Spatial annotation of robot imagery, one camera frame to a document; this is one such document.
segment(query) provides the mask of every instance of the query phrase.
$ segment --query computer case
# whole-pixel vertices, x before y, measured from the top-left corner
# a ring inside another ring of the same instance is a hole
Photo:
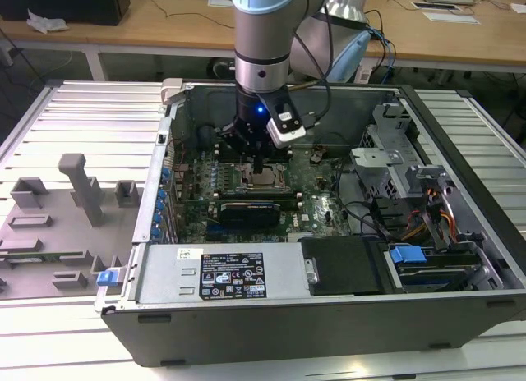
[[[130,0],[0,0],[0,15],[9,21],[26,20],[29,9],[66,22],[118,25],[129,6]]]

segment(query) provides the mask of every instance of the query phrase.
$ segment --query blue cable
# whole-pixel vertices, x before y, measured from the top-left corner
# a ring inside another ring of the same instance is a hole
[[[374,28],[369,28],[373,34],[376,35],[378,39],[387,47],[387,51],[389,52],[389,55],[387,57],[387,72],[385,73],[383,79],[381,80],[381,83],[384,84],[387,81],[387,76],[389,75],[391,69],[393,68],[393,64],[395,63],[395,57],[393,56],[393,53],[391,51],[390,42],[388,42],[384,35],[380,33],[380,31],[375,30]]]
[[[387,76],[390,74],[391,69],[393,68],[393,63],[395,63],[393,53],[391,52],[391,47],[389,43],[385,43],[385,46],[387,47],[387,51],[389,51],[389,59],[388,59],[388,65],[387,65],[387,72],[384,74],[384,78],[381,79],[381,83],[384,84],[387,80]]]

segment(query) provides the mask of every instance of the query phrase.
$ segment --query blue clip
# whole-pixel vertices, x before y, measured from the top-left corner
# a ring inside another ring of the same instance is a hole
[[[105,272],[100,272],[97,276],[97,285],[99,287],[117,287],[118,271],[106,270]]]
[[[396,264],[399,264],[400,262],[404,262],[405,264],[425,264],[427,262],[422,247],[418,246],[396,246],[393,250],[390,250],[389,253],[391,259]]]

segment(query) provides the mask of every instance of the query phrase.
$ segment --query blue drive latch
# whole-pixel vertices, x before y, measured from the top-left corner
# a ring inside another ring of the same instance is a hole
[[[405,264],[425,264],[427,262],[424,251],[419,246],[396,246],[389,251],[389,254],[395,264],[400,262]]]

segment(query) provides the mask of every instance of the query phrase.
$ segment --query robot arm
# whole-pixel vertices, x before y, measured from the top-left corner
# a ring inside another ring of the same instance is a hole
[[[236,117],[222,136],[240,154],[262,161],[303,137],[286,86],[294,31],[327,0],[232,0],[236,8]]]
[[[315,19],[329,0],[232,0],[236,18],[236,117],[223,128],[225,141],[254,161],[255,171],[262,161],[306,134],[302,119],[288,94],[289,69],[313,72],[312,62],[294,42],[298,32],[312,49],[324,71],[330,66],[325,15]],[[362,19],[348,18],[361,11],[348,2],[330,0],[329,13],[340,17],[336,48],[339,69],[333,79],[351,76],[365,53],[369,35]],[[358,30],[347,27],[359,24]]]

